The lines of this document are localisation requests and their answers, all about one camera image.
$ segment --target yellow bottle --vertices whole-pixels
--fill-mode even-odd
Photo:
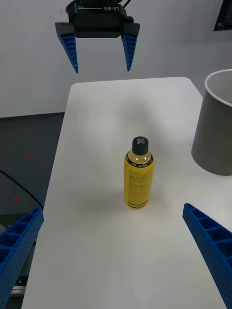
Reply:
[[[148,139],[143,136],[134,138],[132,150],[124,159],[124,201],[132,208],[147,204],[155,161],[148,151]]]

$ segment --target black bottle cap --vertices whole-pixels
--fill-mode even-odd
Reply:
[[[145,155],[148,153],[148,139],[138,136],[133,139],[132,151],[135,155]]]

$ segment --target white wall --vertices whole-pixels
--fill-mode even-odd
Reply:
[[[77,82],[187,76],[203,92],[209,73],[232,67],[232,31],[213,32],[222,0],[132,0],[141,30],[130,73],[118,38],[78,39],[76,74],[55,30],[67,4],[1,1],[0,117],[63,112]]]

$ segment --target white table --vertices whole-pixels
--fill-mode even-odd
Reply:
[[[71,87],[23,309],[224,308],[182,219],[189,202],[232,230],[232,178],[190,154],[201,101],[184,77]],[[123,158],[138,135],[156,169],[134,211]]]

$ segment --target gray container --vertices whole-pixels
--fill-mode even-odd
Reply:
[[[215,72],[205,80],[192,157],[211,173],[232,175],[232,70]]]

